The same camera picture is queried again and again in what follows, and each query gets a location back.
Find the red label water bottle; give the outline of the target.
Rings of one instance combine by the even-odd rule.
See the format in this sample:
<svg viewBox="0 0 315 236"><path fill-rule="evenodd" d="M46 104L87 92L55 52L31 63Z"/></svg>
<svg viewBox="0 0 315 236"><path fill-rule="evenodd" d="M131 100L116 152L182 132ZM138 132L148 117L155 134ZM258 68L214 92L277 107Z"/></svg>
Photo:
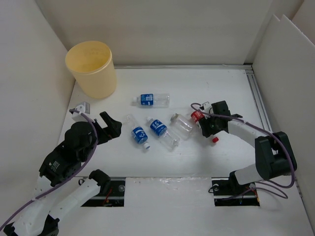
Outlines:
<svg viewBox="0 0 315 236"><path fill-rule="evenodd" d="M204 114L202 114L201 112L199 111L194 111L192 114L191 114L191 119L195 122L195 124L197 125L197 127L199 128L199 130L201 131L201 128L199 126L199 120L201 118L206 118L207 120L209 120L209 118L207 118ZM219 138L216 136L216 134L213 134L212 132L212 135L209 137L209 139L212 141L212 143L217 143L219 141Z"/></svg>

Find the clear jar metal lid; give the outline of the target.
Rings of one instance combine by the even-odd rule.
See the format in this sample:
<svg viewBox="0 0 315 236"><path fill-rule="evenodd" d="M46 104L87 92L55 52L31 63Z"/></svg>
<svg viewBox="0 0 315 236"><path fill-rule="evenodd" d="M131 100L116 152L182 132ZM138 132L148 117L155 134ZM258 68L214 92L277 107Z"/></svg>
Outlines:
<svg viewBox="0 0 315 236"><path fill-rule="evenodd" d="M170 119L170 124L184 140L188 140L195 131L194 124L182 114L175 113Z"/></svg>

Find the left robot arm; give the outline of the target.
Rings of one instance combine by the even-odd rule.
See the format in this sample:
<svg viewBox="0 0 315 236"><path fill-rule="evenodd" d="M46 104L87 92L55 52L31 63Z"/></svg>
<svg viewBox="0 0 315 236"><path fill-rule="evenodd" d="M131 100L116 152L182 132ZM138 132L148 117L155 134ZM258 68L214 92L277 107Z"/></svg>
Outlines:
<svg viewBox="0 0 315 236"><path fill-rule="evenodd" d="M105 121L102 128L96 119L75 109L71 114L82 117L64 134L64 140L44 159L33 192L33 198L16 210L0 227L7 236L56 236L58 224L72 210L91 197L109 191L111 178L97 169L57 206L54 205L60 190L91 160L96 147L122 132L122 123L106 112L99 115Z"/></svg>

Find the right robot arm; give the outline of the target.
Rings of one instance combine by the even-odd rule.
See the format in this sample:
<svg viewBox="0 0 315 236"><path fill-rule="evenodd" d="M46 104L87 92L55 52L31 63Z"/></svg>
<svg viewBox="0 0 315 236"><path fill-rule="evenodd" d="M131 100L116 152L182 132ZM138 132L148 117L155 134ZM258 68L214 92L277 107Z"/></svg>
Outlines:
<svg viewBox="0 0 315 236"><path fill-rule="evenodd" d="M241 115L230 112L226 101L192 103L191 107L203 115L197 124L204 137L224 131L254 148L255 163L229 174L226 201L258 189L287 198L283 190L295 184L297 162L286 133L272 133L245 121Z"/></svg>

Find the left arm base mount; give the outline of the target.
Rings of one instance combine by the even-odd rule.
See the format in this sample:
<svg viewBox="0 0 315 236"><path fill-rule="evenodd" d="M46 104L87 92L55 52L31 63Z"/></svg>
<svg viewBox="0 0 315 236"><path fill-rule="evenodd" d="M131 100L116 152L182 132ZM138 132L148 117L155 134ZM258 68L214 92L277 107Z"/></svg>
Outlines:
<svg viewBox="0 0 315 236"><path fill-rule="evenodd" d="M99 193L86 201L82 207L124 207L126 178L111 178L105 193Z"/></svg>

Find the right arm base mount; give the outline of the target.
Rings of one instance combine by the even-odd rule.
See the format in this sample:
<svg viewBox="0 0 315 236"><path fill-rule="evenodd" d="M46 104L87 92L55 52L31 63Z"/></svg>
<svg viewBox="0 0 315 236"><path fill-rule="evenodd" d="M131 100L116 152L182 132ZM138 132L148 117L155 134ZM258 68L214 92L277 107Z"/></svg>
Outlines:
<svg viewBox="0 0 315 236"><path fill-rule="evenodd" d="M259 197L254 182L240 185L236 177L230 174L229 177L212 178L212 186L208 193L213 194L216 207L259 207Z"/></svg>

